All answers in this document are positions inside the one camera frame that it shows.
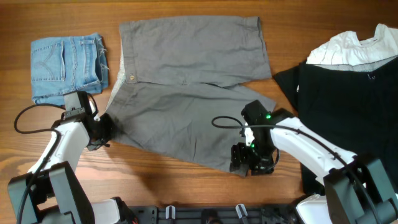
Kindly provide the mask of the grey cotton shorts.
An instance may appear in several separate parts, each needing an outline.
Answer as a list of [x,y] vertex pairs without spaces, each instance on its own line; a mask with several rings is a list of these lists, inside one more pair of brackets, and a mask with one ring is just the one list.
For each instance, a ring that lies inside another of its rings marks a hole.
[[121,64],[107,114],[120,144],[229,171],[237,130],[211,124],[240,118],[249,103],[275,108],[246,87],[272,76],[261,20],[181,16],[123,22]]

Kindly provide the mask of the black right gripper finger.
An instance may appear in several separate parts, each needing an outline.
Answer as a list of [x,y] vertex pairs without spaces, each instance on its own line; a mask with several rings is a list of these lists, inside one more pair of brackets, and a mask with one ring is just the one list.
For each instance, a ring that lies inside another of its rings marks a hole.
[[239,142],[231,147],[231,157],[246,157],[248,149],[245,143]]
[[236,174],[241,177],[246,177],[249,171],[249,166],[247,164],[247,157],[243,156],[238,158],[237,156],[232,156],[229,166],[229,171],[232,174]]

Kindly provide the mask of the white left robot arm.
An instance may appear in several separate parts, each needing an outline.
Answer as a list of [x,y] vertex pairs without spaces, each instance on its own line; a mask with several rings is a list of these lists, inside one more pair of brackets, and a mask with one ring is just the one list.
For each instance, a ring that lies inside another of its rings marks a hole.
[[75,170],[84,149],[107,147],[114,124],[98,115],[85,91],[64,95],[64,112],[48,129],[52,137],[29,171],[10,180],[9,198],[18,223],[120,223],[115,199],[91,203]]

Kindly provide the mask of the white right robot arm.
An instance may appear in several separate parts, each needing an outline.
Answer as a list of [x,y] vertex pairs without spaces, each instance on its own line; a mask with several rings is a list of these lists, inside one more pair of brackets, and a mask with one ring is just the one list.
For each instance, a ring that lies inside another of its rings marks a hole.
[[270,174],[274,153],[290,154],[308,168],[324,188],[300,200],[294,212],[300,223],[392,223],[397,220],[397,194],[379,159],[342,149],[309,130],[290,112],[268,112],[259,101],[241,115],[245,138],[231,148],[232,170],[247,165],[253,174]]

